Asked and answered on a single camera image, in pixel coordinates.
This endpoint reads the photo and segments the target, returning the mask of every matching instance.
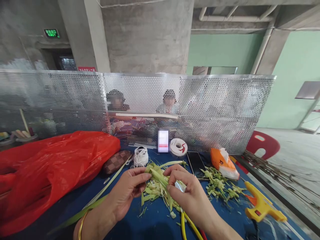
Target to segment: red plastic chair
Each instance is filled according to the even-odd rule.
[[[270,137],[265,133],[253,131],[246,150],[255,154],[260,148],[266,150],[266,153],[261,158],[267,160],[268,158],[274,156],[280,150],[280,144],[276,139]],[[238,161],[236,162],[236,164],[245,172],[245,174],[248,174],[248,170],[243,167]]]

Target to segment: brown checkered pouch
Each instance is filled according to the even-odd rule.
[[[103,164],[102,171],[106,174],[114,173],[121,168],[131,154],[132,153],[130,151],[121,151],[116,153]]]

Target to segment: concrete ceiling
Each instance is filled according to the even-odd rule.
[[[270,5],[238,6],[232,15],[261,16],[269,7]],[[207,7],[205,16],[227,16],[232,8],[232,6]],[[269,26],[268,22],[200,21],[199,15],[201,9],[202,8],[194,8],[191,28],[192,34],[248,34],[266,30]],[[282,5],[278,6],[277,9],[279,13],[276,18],[275,28],[291,31],[320,30],[320,5]]]
[[[320,0],[195,0],[194,7],[257,6],[257,5],[317,5]]]

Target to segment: red sign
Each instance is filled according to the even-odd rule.
[[[79,71],[85,71],[85,72],[95,72],[95,67],[78,67]]]

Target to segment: smartphone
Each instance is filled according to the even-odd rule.
[[[190,168],[196,177],[203,176],[203,172],[200,170],[206,170],[203,161],[198,152],[187,152],[188,160],[190,163]]]
[[[159,128],[158,130],[158,152],[170,151],[170,131],[167,128]]]

